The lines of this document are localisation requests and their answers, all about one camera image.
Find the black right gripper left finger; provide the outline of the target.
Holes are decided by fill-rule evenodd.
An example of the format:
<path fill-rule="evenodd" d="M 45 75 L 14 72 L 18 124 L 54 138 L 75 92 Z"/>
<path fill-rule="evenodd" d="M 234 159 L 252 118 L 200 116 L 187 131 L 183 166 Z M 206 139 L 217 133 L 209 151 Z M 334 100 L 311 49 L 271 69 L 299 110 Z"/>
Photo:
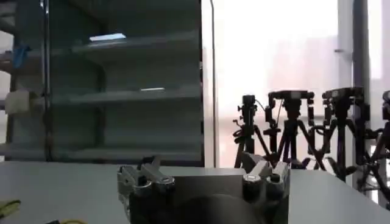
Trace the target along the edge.
<path fill-rule="evenodd" d="M 142 158 L 136 167 L 119 167 L 116 173 L 118 199 L 126 210 L 130 210 L 133 198 L 147 198 L 153 193 L 166 195 L 174 191 L 175 178 L 163 174 L 160 165 L 160 156 L 154 155 Z"/>

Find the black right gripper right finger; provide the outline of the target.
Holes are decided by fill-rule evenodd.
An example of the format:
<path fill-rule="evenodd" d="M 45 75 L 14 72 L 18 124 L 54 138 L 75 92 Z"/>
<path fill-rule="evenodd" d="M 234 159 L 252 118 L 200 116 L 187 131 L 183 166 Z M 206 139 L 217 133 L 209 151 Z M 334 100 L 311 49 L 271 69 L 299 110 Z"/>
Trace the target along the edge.
<path fill-rule="evenodd" d="M 267 200 L 281 200 L 286 194 L 289 164 L 272 164 L 260 155 L 242 153 L 243 194 L 246 199 L 255 200 L 262 196 Z"/>

